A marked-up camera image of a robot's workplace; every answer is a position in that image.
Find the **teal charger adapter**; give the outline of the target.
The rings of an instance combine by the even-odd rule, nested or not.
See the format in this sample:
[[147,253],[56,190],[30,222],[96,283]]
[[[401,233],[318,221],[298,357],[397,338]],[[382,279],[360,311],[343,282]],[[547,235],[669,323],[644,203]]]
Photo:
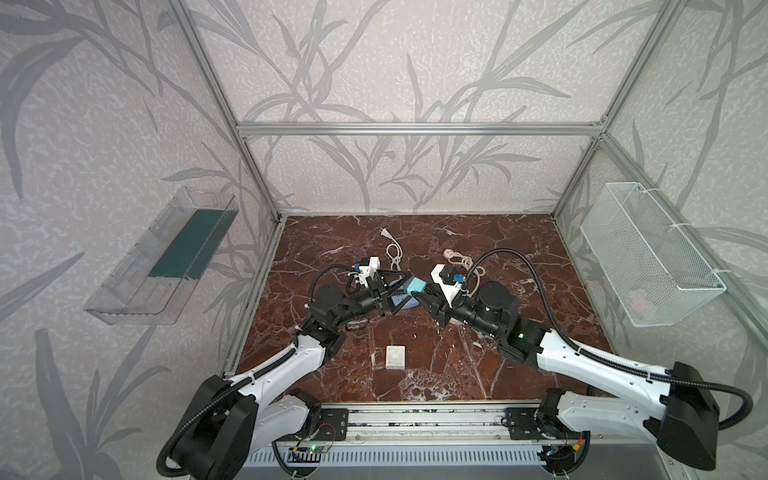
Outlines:
[[421,280],[417,277],[412,277],[409,279],[404,288],[407,295],[413,295],[414,293],[422,293],[426,286],[427,284],[424,280]]

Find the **white charger adapter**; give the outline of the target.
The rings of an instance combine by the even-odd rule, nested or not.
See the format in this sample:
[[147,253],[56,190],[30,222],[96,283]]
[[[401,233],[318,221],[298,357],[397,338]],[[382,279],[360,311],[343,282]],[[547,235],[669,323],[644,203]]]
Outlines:
[[406,348],[403,345],[386,347],[385,368],[387,370],[404,370],[406,368]]

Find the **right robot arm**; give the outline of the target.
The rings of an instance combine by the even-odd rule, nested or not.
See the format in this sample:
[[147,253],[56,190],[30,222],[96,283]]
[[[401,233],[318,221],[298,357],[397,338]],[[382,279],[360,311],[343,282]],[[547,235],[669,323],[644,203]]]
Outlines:
[[692,366],[670,369],[609,354],[577,342],[555,320],[527,319],[503,284],[488,281],[468,294],[468,278],[454,266],[436,265],[427,281],[415,278],[406,291],[440,324],[457,320],[496,340],[507,360],[576,379],[609,393],[597,399],[553,390],[539,406],[540,423],[573,432],[610,432],[649,439],[689,467],[716,467],[718,435],[751,414],[745,390],[706,382]]

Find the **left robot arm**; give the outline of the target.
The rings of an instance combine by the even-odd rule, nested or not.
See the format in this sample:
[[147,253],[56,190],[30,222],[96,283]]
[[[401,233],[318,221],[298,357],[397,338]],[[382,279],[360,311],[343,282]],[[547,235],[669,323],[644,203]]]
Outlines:
[[282,351],[244,373],[213,375],[200,385],[158,454],[159,475],[234,478],[252,450],[305,427],[312,400],[288,390],[336,355],[346,339],[342,325],[371,313],[395,314],[404,306],[395,296],[425,288],[409,272],[371,266],[347,271],[361,288],[348,294],[337,284],[311,283],[308,315]]

